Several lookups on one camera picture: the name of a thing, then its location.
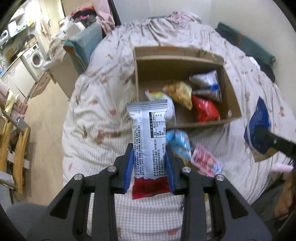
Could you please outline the dark blue snack bag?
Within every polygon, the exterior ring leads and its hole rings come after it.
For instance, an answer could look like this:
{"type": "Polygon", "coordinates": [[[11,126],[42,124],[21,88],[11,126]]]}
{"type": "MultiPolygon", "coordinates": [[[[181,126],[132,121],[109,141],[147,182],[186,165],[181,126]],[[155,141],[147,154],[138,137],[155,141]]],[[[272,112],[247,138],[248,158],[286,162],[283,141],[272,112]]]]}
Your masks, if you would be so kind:
{"type": "Polygon", "coordinates": [[[271,122],[266,104],[264,100],[259,97],[255,112],[244,132],[244,140],[248,148],[250,148],[256,162],[266,160],[277,152],[274,147],[274,138],[272,137],[270,129],[271,122]]]}

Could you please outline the pink red snack packet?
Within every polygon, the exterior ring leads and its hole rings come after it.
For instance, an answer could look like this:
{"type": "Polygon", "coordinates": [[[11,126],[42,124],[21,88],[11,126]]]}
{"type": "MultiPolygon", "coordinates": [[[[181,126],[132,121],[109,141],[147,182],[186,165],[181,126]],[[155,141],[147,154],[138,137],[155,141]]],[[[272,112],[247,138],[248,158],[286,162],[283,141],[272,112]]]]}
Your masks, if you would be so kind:
{"type": "Polygon", "coordinates": [[[222,163],[201,145],[196,145],[190,163],[204,176],[215,177],[222,172],[222,163]]]}

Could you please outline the light blue cartoon snack bag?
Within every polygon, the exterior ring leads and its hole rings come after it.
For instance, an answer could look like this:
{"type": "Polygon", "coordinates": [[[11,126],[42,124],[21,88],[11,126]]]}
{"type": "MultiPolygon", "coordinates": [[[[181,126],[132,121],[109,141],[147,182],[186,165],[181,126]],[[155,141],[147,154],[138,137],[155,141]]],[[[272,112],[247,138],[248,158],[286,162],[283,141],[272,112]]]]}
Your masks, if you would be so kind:
{"type": "Polygon", "coordinates": [[[166,144],[171,147],[175,156],[185,160],[191,160],[191,146],[186,132],[172,129],[166,132],[166,144]]]}

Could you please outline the white red snack bar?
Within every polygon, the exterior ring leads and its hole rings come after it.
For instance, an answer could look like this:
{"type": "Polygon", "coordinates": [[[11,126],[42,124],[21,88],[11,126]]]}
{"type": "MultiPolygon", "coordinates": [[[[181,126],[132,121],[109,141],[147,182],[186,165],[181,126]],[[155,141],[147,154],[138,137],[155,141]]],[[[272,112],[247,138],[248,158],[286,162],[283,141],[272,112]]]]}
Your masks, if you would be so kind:
{"type": "Polygon", "coordinates": [[[132,199],[170,192],[166,174],[165,100],[131,102],[134,183],[132,199]]]}

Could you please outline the white snack bag yellow label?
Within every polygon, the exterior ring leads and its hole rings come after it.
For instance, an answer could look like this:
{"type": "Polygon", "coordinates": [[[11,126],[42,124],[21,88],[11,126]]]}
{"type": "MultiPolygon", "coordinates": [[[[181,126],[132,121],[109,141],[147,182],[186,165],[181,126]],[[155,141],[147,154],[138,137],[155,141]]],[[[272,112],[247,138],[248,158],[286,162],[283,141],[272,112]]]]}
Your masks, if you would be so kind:
{"type": "Polygon", "coordinates": [[[173,128],[177,124],[175,106],[171,97],[161,91],[147,89],[145,96],[148,101],[165,100],[166,101],[166,125],[173,128]]]}

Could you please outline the red snack bag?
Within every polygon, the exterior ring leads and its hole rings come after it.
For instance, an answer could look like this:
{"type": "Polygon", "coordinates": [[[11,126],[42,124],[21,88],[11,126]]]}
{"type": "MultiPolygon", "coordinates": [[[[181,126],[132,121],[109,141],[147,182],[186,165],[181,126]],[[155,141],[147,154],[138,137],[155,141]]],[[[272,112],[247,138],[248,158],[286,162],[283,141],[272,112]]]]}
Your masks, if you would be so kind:
{"type": "Polygon", "coordinates": [[[211,100],[202,99],[193,95],[192,105],[197,122],[204,123],[220,120],[219,111],[211,100]]]}

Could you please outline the silver blue snack bag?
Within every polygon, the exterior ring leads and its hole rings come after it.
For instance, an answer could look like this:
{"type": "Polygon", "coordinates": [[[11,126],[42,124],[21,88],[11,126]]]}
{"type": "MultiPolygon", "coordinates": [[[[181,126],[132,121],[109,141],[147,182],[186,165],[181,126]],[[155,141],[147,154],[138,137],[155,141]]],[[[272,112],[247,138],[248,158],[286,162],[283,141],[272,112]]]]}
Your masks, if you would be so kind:
{"type": "Polygon", "coordinates": [[[193,85],[193,95],[211,99],[218,103],[222,101],[217,70],[192,75],[189,77],[189,81],[193,85]]]}

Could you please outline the open cardboard box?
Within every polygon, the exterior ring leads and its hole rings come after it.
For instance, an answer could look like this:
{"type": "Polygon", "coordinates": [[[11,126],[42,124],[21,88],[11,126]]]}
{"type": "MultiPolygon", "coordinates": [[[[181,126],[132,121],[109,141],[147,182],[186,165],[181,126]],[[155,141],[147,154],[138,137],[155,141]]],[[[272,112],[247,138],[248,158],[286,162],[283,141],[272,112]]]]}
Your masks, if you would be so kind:
{"type": "Polygon", "coordinates": [[[133,49],[137,101],[146,101],[147,89],[162,91],[164,85],[183,81],[194,74],[217,70],[222,101],[215,103],[220,120],[197,122],[194,110],[175,103],[177,124],[173,128],[199,128],[230,123],[241,118],[240,106],[224,67],[223,57],[193,48],[144,46],[133,49]]]}

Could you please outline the teal right bed cushion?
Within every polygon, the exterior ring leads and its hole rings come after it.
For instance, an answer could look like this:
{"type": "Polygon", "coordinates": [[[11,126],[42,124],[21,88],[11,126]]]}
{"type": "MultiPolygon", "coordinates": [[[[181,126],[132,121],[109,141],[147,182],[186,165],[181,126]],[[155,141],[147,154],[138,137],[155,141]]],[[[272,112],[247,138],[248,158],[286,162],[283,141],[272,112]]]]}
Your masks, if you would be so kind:
{"type": "Polygon", "coordinates": [[[223,22],[218,23],[215,31],[232,45],[238,47],[247,56],[259,59],[263,64],[269,67],[276,61],[276,57],[258,42],[223,22]]]}

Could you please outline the teal bed cushion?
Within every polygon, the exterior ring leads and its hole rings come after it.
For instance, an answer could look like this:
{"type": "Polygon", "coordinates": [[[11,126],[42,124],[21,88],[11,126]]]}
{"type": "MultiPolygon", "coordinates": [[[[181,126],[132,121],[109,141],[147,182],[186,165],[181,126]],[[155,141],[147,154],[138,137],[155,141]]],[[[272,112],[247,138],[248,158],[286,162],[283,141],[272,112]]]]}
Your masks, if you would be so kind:
{"type": "Polygon", "coordinates": [[[276,61],[276,57],[258,42],[223,22],[218,23],[215,31],[232,45],[238,47],[247,56],[259,59],[263,64],[269,67],[276,61]]]}
{"type": "Polygon", "coordinates": [[[98,23],[93,23],[65,42],[63,49],[70,55],[78,75],[85,72],[93,51],[102,39],[101,26],[98,23]]]}

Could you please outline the wooden chair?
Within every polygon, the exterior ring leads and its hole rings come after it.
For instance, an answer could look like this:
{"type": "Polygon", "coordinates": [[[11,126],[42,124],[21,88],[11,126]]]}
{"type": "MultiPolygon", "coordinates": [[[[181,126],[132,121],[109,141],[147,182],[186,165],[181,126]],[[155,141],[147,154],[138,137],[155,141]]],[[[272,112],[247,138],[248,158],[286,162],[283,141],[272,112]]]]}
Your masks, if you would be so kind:
{"type": "Polygon", "coordinates": [[[1,184],[22,194],[23,193],[23,169],[30,168],[30,162],[25,159],[30,135],[30,127],[23,119],[14,120],[4,110],[1,117],[7,119],[6,128],[1,138],[1,184]],[[10,137],[16,130],[16,147],[9,150],[10,137]]]}

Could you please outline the yellow potato chip bag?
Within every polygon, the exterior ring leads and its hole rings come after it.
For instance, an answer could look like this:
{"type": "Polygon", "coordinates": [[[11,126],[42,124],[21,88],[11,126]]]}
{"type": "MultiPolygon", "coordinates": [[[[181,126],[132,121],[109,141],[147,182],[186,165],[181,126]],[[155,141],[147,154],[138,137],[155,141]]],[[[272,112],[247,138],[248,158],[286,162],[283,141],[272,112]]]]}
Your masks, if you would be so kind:
{"type": "Polygon", "coordinates": [[[192,109],[192,88],[185,82],[180,81],[173,84],[164,85],[163,92],[165,92],[165,94],[167,94],[173,101],[183,105],[188,110],[192,109]]]}

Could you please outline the white washing machine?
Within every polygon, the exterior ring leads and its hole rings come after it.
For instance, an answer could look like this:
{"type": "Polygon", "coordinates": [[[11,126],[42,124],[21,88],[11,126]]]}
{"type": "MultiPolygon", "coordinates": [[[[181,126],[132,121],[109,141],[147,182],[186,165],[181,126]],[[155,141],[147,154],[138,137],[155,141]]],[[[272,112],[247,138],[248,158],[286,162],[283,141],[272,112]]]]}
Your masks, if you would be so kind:
{"type": "Polygon", "coordinates": [[[22,56],[20,57],[22,63],[25,65],[27,71],[33,77],[36,83],[40,81],[42,76],[44,75],[44,71],[42,69],[45,60],[40,51],[38,44],[34,44],[29,49],[27,49],[22,56]]]}

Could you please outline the teal left bed cushion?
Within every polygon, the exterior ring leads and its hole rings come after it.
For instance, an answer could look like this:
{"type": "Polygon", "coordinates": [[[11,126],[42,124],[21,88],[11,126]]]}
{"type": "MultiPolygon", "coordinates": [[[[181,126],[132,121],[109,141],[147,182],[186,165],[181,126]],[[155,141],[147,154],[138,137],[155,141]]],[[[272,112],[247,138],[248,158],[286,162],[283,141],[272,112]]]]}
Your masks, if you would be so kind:
{"type": "Polygon", "coordinates": [[[65,42],[63,49],[70,55],[78,75],[85,72],[93,51],[102,39],[101,26],[98,23],[93,23],[65,42]]]}

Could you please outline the black vertical pole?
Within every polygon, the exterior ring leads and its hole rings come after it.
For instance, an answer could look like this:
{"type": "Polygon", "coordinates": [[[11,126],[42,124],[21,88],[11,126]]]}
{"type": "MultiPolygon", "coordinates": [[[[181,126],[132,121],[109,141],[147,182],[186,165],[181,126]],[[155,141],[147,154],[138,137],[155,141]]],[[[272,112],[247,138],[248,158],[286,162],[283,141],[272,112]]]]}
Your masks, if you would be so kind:
{"type": "Polygon", "coordinates": [[[109,8],[110,8],[110,11],[111,11],[113,19],[114,19],[115,26],[116,27],[120,26],[121,25],[121,20],[120,20],[119,14],[117,12],[116,6],[114,4],[114,1],[113,0],[108,0],[108,4],[109,4],[109,8]]]}

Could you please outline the white box on cushion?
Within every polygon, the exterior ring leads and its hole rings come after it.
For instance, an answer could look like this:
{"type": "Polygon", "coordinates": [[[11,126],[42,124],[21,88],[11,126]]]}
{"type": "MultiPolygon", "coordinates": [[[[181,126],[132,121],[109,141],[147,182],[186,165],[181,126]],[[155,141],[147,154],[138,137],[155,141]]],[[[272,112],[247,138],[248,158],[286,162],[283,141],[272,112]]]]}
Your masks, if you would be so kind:
{"type": "Polygon", "coordinates": [[[73,23],[67,30],[66,35],[67,37],[73,37],[76,34],[82,32],[85,29],[85,26],[81,22],[73,23]]]}

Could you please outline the pink hanging cloth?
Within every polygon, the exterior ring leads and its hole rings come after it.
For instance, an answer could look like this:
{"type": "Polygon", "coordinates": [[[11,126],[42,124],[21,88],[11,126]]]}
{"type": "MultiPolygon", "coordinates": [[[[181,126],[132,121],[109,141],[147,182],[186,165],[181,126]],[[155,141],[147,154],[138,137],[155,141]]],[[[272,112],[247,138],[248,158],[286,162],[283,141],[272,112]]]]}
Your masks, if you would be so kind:
{"type": "Polygon", "coordinates": [[[95,9],[103,32],[107,35],[115,29],[115,22],[111,13],[108,0],[91,0],[92,6],[95,9]]]}

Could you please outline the pile of clothes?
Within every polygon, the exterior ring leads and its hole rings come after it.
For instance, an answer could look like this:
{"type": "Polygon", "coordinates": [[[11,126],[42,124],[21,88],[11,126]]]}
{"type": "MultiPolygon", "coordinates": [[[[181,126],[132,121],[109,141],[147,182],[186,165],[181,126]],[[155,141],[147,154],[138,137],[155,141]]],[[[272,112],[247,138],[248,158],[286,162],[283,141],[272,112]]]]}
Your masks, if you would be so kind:
{"type": "Polygon", "coordinates": [[[89,27],[96,22],[97,13],[93,6],[80,8],[71,14],[74,23],[81,22],[84,27],[89,27]]]}

